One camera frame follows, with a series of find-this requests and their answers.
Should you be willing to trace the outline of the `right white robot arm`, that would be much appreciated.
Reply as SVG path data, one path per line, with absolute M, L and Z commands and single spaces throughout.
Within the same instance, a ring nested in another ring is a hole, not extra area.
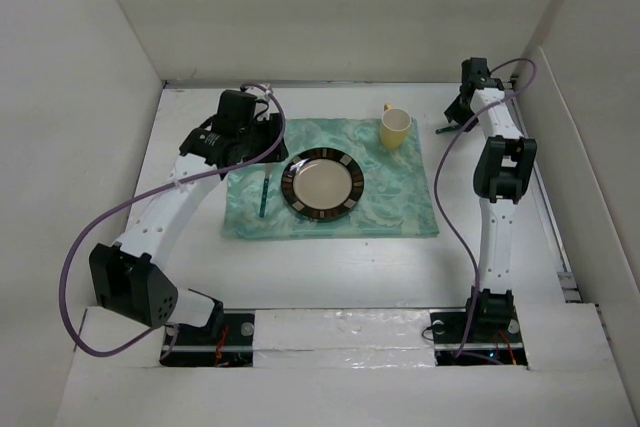
M 479 342 L 507 329 L 514 316 L 513 220 L 529 187 L 537 143 L 516 126 L 504 86 L 492 76 L 486 59 L 471 57 L 461 68 L 459 95 L 445 118 L 464 132 L 478 126 L 485 137 L 472 179 L 482 221 L 478 279 L 462 316 L 465 334 Z

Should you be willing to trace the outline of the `dark round plate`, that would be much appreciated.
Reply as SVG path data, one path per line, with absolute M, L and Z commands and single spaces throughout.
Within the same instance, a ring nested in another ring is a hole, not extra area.
M 285 203 L 297 215 L 329 222 L 350 213 L 365 186 L 363 170 L 349 154 L 317 147 L 295 155 L 281 175 Z

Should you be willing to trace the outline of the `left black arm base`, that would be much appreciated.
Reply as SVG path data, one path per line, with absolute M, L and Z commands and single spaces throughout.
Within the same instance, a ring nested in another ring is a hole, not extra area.
M 224 312 L 214 337 L 195 327 L 167 327 L 159 362 L 165 367 L 245 368 L 253 366 L 254 310 Z

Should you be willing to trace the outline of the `fork with green handle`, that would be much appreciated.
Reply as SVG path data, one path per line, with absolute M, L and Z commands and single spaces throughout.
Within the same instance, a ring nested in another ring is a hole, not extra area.
M 263 179 L 263 184 L 262 184 L 260 208 L 259 208 L 259 217 L 260 218 L 264 218 L 265 217 L 266 205 L 267 205 L 267 199 L 268 199 L 268 192 L 269 192 L 270 176 L 271 176 L 271 172 L 273 170 L 273 167 L 274 167 L 274 165 L 272 163 L 268 163 L 268 164 L 265 165 L 265 168 L 264 168 L 264 179 Z

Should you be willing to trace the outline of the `yellow mug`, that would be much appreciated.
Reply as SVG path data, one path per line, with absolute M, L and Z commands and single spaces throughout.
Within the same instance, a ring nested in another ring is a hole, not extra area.
M 408 112 L 390 103 L 383 107 L 380 124 L 380 141 L 387 149 L 397 149 L 406 140 L 412 125 Z

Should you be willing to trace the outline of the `knife with green handle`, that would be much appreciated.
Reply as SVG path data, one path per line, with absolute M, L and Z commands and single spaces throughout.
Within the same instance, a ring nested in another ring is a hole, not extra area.
M 460 130 L 461 126 L 460 125 L 448 125 L 446 127 L 441 127 L 435 130 L 435 134 L 436 135 L 442 135 L 445 133 L 450 133 L 450 132 L 455 132 Z

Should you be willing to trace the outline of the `green patterned cloth placemat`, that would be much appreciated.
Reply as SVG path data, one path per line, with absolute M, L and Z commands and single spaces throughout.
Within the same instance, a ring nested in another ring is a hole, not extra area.
M 252 165 L 227 175 L 225 238 L 436 237 L 439 227 L 422 162 L 419 134 L 411 126 L 396 150 L 379 139 L 381 121 L 369 119 L 290 119 L 285 145 L 294 157 L 315 147 L 331 147 L 353 156 L 364 173 L 364 193 L 356 206 L 332 221 L 298 215 L 287 205 L 280 181 L 286 166 L 276 165 L 269 179 L 265 215 L 259 216 L 264 167 Z

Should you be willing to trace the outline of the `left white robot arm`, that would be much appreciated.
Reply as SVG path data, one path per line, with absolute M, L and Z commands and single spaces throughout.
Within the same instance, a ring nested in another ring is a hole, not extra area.
M 188 326 L 201 343 L 222 334 L 222 304 L 178 288 L 164 270 L 178 238 L 206 196 L 227 173 L 254 163 L 282 160 L 285 121 L 272 89 L 248 83 L 227 89 L 214 115 L 181 143 L 168 180 L 153 193 L 136 221 L 111 245 L 98 244 L 89 264 L 98 304 L 149 328 Z

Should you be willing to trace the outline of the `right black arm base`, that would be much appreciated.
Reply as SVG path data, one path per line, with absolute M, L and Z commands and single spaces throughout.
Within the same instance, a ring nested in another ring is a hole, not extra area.
M 466 323 L 464 308 L 429 310 L 429 324 L 422 329 L 421 336 L 433 347 L 437 367 L 528 365 L 516 313 L 505 327 L 490 327 L 487 333 L 470 330 L 457 355 Z

